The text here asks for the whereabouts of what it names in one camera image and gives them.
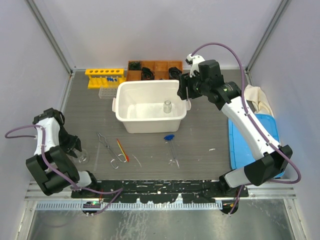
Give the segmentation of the white plastic tub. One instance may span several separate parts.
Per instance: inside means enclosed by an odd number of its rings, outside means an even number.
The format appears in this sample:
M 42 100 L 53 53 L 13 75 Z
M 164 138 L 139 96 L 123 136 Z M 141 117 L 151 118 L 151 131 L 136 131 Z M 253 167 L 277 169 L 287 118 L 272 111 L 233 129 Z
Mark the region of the white plastic tub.
M 177 95 L 178 88 L 178 80 L 123 82 L 112 101 L 112 111 L 130 134 L 176 132 L 191 109 L 191 102 Z M 172 103 L 170 113 L 164 112 L 166 100 Z

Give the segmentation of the metal test tube holder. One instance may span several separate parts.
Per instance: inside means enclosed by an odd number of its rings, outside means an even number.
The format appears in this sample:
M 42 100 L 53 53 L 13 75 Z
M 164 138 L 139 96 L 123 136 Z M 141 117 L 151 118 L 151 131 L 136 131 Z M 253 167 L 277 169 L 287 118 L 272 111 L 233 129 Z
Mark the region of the metal test tube holder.
M 111 156 L 111 160 L 110 160 L 110 164 L 112 166 L 113 169 L 118 169 L 119 168 L 119 162 L 121 163 L 125 163 L 126 162 L 126 158 L 125 156 L 121 153 L 121 154 L 116 154 L 115 151 L 113 150 L 113 148 L 109 145 L 107 138 L 105 136 L 103 136 L 101 133 L 97 133 L 98 136 L 98 140 L 100 143 L 102 143 L 107 151 L 109 152 L 110 156 Z

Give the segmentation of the yellow test tube rack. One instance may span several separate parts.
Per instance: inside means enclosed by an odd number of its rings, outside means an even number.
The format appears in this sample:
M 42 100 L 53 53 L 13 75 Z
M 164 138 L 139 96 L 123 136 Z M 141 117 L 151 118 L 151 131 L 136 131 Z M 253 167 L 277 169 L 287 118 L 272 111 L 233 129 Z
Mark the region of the yellow test tube rack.
M 117 88 L 121 83 L 126 81 L 125 70 L 123 68 L 88 68 L 84 73 L 89 81 L 88 89 Z M 118 78 L 118 82 L 107 82 L 107 77 Z

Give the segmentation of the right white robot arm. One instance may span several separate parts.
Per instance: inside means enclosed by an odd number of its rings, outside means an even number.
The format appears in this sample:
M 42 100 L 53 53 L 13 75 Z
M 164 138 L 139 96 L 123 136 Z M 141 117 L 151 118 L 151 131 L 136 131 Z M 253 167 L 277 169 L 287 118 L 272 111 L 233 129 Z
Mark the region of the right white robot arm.
M 281 174 L 293 151 L 288 145 L 281 146 L 269 136 L 248 104 L 243 101 L 239 86 L 233 81 L 224 81 L 216 60 L 204 60 L 197 55 L 187 58 L 186 62 L 191 69 L 189 73 L 180 76 L 177 95 L 182 100 L 206 96 L 236 126 L 254 158 L 254 162 L 219 177 L 220 193 L 231 197 L 241 185 L 260 186 Z

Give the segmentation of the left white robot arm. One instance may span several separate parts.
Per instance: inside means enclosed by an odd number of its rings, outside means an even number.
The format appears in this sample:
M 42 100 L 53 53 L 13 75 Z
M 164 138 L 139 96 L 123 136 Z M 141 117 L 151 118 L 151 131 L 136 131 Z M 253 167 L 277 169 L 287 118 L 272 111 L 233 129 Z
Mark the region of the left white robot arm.
M 37 130 L 34 156 L 26 160 L 26 167 L 46 196 L 70 187 L 85 198 L 95 198 L 100 185 L 88 171 L 79 171 L 76 164 L 86 164 L 90 157 L 81 140 L 64 128 L 65 117 L 57 109 L 49 108 L 33 119 Z

